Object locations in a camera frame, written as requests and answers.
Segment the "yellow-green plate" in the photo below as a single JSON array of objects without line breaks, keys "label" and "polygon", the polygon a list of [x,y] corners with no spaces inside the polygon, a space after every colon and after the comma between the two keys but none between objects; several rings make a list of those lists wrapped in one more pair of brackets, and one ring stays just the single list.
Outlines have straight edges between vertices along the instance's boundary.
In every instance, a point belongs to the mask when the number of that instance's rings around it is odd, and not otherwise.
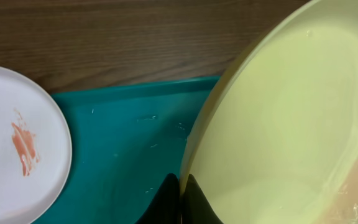
[{"label": "yellow-green plate", "polygon": [[315,0],[219,79],[187,140],[223,223],[358,223],[358,0]]}]

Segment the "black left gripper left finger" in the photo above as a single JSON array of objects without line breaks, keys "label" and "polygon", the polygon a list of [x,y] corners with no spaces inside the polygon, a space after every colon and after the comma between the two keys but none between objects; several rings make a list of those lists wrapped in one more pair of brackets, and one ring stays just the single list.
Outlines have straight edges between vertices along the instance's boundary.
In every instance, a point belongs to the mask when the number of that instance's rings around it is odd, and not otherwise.
[{"label": "black left gripper left finger", "polygon": [[177,224],[179,217],[179,182],[169,173],[136,224]]}]

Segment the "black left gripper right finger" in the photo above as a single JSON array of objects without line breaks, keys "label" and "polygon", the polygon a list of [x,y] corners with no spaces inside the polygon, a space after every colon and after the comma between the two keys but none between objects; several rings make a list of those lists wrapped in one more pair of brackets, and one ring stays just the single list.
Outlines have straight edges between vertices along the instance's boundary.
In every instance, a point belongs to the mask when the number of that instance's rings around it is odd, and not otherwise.
[{"label": "black left gripper right finger", "polygon": [[223,224],[190,174],[181,203],[182,224]]}]

